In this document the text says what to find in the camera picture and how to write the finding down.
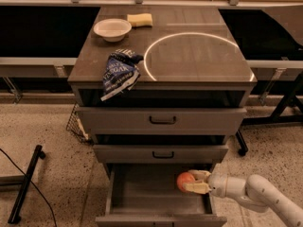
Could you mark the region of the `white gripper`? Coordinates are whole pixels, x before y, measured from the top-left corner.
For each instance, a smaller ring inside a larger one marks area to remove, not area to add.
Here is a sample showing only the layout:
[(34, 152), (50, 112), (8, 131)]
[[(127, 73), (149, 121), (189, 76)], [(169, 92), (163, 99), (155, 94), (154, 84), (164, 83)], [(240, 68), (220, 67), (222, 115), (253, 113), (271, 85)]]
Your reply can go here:
[(219, 198), (240, 198), (245, 195), (246, 180), (230, 177), (226, 174), (211, 174), (207, 170), (191, 169), (188, 171), (196, 181), (193, 183), (183, 183), (183, 188), (187, 192), (196, 194), (207, 194)]

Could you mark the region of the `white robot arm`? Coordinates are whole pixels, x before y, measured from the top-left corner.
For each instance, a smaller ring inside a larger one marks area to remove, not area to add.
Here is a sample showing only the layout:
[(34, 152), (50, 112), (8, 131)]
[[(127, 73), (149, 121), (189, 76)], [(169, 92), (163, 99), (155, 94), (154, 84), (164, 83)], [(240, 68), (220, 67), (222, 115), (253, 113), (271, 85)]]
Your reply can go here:
[(260, 175), (241, 179), (206, 170), (189, 170), (177, 177), (177, 186), (183, 192), (228, 198), (259, 213), (271, 209), (287, 227), (303, 227), (303, 209)]

